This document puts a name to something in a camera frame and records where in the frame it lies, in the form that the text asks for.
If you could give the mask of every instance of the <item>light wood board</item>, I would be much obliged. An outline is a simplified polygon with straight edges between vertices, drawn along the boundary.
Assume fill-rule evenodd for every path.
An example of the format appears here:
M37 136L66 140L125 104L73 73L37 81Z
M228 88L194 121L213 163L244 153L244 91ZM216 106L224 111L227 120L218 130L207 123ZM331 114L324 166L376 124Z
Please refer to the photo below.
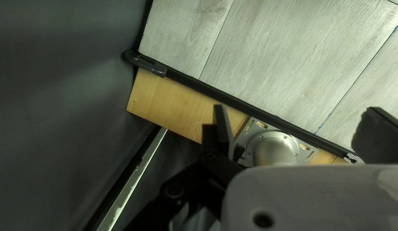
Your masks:
M381 107L398 119L398 28L317 132L351 149L367 107Z
M200 80L316 132L397 25L386 0L234 1Z
M213 123L214 104L221 103L140 68L127 110L201 144L202 124ZM249 117L231 107L226 109L236 136Z
M233 0L155 0L139 51L198 78Z

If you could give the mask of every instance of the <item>black metal bracket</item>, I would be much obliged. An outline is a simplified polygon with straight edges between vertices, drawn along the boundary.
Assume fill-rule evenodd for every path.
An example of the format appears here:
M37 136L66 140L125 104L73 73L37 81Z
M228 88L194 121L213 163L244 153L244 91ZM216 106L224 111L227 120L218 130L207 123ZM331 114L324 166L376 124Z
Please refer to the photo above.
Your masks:
M123 58L129 63L141 67L147 71L154 73L160 77L165 77L167 69L164 64L160 62L152 61L152 59L146 59L144 55L138 54L132 50L124 52Z
M196 209L206 206L220 219L224 191L243 167L228 158L227 147L232 136L226 110L222 105L214 108L216 124L203 124L203 144L198 161L166 181L160 194L125 230L168 231L169 222L187 202Z

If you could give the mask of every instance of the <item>black plastic piece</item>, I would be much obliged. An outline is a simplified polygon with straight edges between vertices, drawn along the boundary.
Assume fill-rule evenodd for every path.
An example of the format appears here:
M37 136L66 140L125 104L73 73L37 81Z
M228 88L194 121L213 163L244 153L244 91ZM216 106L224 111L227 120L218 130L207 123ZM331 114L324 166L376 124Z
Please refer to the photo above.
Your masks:
M243 113L248 114L260 121L263 121L267 124L270 124L286 133L291 134L292 136L297 137L298 139L314 146L317 148L321 148L325 151L328 151L334 155L337 155L341 158L344 158L348 153L352 153L350 150L341 147L331 141L323 139L309 131L304 130L292 123L289 123L278 116L272 115L266 111L263 111L241 99L238 99L226 92L223 92L215 87L212 87L192 76L188 76L180 71L175 70L155 59L152 59L146 55L135 53L131 50L124 52L124 57L130 55L137 54L139 57L143 57L144 60L149 60L150 63L159 63L160 65L164 66L167 69L165 74L166 77L179 82L187 87L192 88L193 90L200 92L204 95L207 95L221 103L224 103L232 108L235 108Z
M160 77L165 77L167 69L160 62L152 61L151 59L146 59L144 55L137 54L131 50L123 53L123 58L129 63L148 70L155 75Z
M236 146L233 150L233 161L237 162L239 158L243 155L246 149L242 146Z
M369 107L351 145L367 164L398 164L398 120L379 107Z

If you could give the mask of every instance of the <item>dark gray fabric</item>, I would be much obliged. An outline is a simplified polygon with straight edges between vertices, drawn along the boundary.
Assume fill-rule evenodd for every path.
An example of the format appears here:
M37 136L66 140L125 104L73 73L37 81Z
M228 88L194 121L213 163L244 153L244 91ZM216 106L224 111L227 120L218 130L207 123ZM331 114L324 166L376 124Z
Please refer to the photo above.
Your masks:
M152 129L120 58L143 8L0 1L0 231L82 230Z

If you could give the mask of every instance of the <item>screw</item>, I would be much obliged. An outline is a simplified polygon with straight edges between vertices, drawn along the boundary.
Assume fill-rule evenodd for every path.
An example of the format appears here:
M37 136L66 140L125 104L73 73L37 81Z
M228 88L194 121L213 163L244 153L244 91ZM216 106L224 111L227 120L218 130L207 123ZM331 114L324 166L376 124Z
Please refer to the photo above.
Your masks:
M180 183L172 183L166 186L165 195L171 199L181 197L185 193L185 188Z

